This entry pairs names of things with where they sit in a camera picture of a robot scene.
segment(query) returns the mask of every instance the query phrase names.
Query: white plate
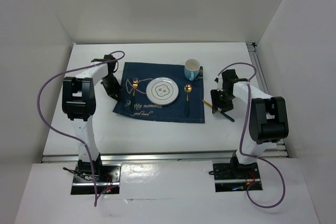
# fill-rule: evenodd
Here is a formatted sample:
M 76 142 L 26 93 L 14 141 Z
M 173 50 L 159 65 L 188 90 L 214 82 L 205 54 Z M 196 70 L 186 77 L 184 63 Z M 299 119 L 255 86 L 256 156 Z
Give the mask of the white plate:
M 160 77 L 148 83 L 146 94 L 148 99 L 156 105 L 168 105 L 176 100 L 178 86 L 172 79 Z

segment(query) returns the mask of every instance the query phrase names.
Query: dark blue cloth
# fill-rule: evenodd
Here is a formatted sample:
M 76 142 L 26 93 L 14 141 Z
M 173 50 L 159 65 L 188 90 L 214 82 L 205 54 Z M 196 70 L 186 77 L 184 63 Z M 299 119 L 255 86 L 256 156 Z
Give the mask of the dark blue cloth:
M 179 88 L 177 99 L 169 105 L 155 105 L 145 94 L 148 83 L 159 77 L 172 79 Z M 139 85 L 135 93 L 134 110 L 131 111 L 133 78 L 138 79 Z M 193 90 L 189 94 L 190 113 L 189 116 L 186 116 L 186 93 L 184 92 L 184 86 L 188 83 L 192 85 Z M 123 88 L 122 101 L 115 105 L 113 109 L 115 113 L 149 121 L 205 123 L 204 105 L 202 102 L 204 96 L 203 67 L 201 67 L 197 78 L 190 82 L 184 77 L 184 66 L 181 65 L 125 62 L 121 86 Z

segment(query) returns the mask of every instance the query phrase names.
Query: fork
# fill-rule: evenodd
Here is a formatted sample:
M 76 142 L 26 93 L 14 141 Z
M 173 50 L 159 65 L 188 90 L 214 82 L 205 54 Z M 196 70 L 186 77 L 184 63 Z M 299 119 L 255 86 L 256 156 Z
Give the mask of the fork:
M 131 111 L 134 110 L 135 90 L 138 87 L 138 79 L 137 78 L 133 78 L 133 85 L 132 86 L 133 86 L 133 95 L 132 95 L 132 98 L 131 98 Z

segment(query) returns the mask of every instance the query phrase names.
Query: mug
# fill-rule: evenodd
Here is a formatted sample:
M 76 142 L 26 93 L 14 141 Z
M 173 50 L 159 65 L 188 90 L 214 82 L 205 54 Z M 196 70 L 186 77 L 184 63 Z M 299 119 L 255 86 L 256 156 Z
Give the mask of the mug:
M 195 59 L 187 60 L 184 65 L 184 76 L 189 81 L 195 80 L 200 72 L 200 66 L 200 63 Z

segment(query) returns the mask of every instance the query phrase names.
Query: wall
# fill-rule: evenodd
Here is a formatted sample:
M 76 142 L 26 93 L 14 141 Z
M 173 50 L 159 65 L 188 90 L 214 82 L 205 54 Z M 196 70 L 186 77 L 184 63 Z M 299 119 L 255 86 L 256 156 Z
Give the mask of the wall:
M 45 0 L 0 0 L 1 223 L 13 223 L 33 162 L 47 136 L 36 111 L 42 83 L 66 67 L 72 43 Z M 47 117 L 60 81 L 43 96 Z
M 260 39 L 281 0 L 50 0 L 74 42 Z
M 283 0 L 257 52 L 268 89 L 286 98 L 293 156 L 300 159 L 321 223 L 334 223 L 336 0 Z

